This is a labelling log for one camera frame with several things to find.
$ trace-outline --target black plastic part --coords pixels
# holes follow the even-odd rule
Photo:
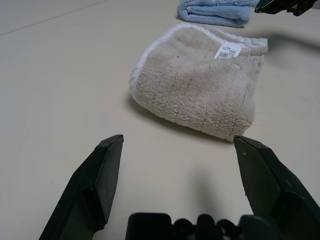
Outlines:
[[[173,240],[170,216],[164,213],[132,214],[125,240]]]
[[[283,10],[300,16],[311,9],[317,0],[260,0],[255,7],[256,13],[277,14]]]
[[[271,217],[244,215],[238,228],[241,230],[241,240],[283,240]]]
[[[227,237],[236,237],[239,235],[239,229],[231,221],[222,219],[216,223],[216,227],[220,229],[223,235]]]
[[[214,219],[207,214],[202,214],[196,222],[197,240],[223,240],[222,232],[215,225]]]
[[[91,240],[107,224],[124,138],[100,142],[73,173],[39,240]]]
[[[233,141],[254,215],[273,217],[286,240],[320,239],[320,208],[299,179],[261,142]]]

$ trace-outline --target folded towel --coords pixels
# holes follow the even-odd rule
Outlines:
[[[254,121],[253,95],[267,50],[264,38],[181,23],[142,54],[130,93],[158,117],[232,142]]]
[[[187,22],[240,28],[259,0],[181,0],[179,14]]]

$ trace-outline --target white table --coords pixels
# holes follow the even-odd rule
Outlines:
[[[118,186],[95,240],[123,240],[135,212],[194,223],[201,213],[235,223],[252,213],[232,144],[130,98],[136,61],[180,22],[178,3],[108,0],[0,36],[0,239],[38,239],[72,173],[115,134],[124,135]],[[320,11],[254,14],[245,28],[221,28],[271,39],[245,135],[272,148],[320,204]],[[281,41],[292,37],[318,49]]]

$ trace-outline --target barcode label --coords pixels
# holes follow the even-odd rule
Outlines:
[[[222,45],[216,55],[214,56],[214,59],[230,59],[233,57],[237,57],[240,53],[240,48],[235,48],[231,46]]]

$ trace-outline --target beige towel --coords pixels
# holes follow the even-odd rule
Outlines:
[[[253,95],[267,50],[263,38],[181,23],[145,50],[130,92],[161,118],[232,141],[254,121]]]

